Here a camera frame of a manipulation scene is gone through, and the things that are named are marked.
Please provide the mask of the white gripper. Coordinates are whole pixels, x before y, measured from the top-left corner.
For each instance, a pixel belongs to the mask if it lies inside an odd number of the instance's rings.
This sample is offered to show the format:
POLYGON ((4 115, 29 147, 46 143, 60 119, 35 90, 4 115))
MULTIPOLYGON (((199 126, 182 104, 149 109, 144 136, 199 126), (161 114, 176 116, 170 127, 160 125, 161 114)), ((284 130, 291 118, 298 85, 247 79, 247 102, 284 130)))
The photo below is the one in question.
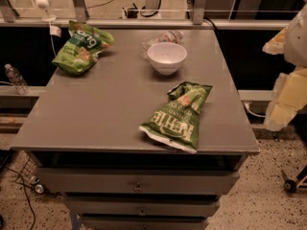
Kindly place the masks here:
POLYGON ((291 74, 281 73, 272 91, 264 126, 270 131, 286 127, 307 104, 307 5, 262 48, 264 53, 281 55, 296 67, 291 74))

